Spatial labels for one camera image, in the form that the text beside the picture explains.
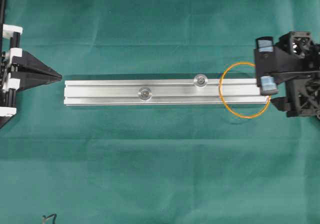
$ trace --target metal bar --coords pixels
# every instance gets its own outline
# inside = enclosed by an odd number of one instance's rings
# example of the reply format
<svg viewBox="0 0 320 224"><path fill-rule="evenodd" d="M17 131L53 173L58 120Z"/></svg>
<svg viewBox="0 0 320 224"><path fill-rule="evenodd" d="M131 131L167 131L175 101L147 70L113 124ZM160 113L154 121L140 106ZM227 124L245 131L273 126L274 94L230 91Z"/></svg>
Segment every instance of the metal bar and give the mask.
<svg viewBox="0 0 320 224"><path fill-rule="evenodd" d="M3 40L3 30L5 23L5 11L6 11L7 0L0 0L0 54L2 55L2 40Z"/></svg>
<svg viewBox="0 0 320 224"><path fill-rule="evenodd" d="M19 48L19 47L20 47L20 33L13 32L13 35L10 38L10 48Z"/></svg>
<svg viewBox="0 0 320 224"><path fill-rule="evenodd" d="M67 80L67 106L222 104L219 79ZM265 104L255 78L225 79L223 96L232 104Z"/></svg>

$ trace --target bolt head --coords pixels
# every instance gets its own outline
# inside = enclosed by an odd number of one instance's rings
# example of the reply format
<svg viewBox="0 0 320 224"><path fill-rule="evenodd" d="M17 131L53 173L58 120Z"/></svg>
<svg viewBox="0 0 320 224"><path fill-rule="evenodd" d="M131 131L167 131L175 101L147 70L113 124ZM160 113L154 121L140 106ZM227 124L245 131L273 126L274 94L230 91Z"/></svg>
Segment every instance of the bolt head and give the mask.
<svg viewBox="0 0 320 224"><path fill-rule="evenodd" d="M141 95L142 95L144 98L146 98L146 97L149 96L149 92L145 90L145 91L143 91L143 92L141 93Z"/></svg>
<svg viewBox="0 0 320 224"><path fill-rule="evenodd" d="M198 84L200 84L200 85L204 84L205 81L206 80L203 77L199 77L198 80L197 80Z"/></svg>

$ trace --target green tablecloth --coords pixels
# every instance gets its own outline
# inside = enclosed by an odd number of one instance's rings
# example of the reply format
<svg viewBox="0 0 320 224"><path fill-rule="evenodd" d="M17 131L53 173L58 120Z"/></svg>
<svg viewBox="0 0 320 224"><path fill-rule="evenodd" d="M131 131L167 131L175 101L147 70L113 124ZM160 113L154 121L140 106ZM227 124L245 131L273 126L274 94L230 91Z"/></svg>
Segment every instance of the green tablecloth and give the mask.
<svg viewBox="0 0 320 224"><path fill-rule="evenodd" d="M63 105L64 80L221 73L261 36L319 42L320 0L8 0L6 23L64 79L19 93L0 130L1 224L320 222L315 118Z"/></svg>

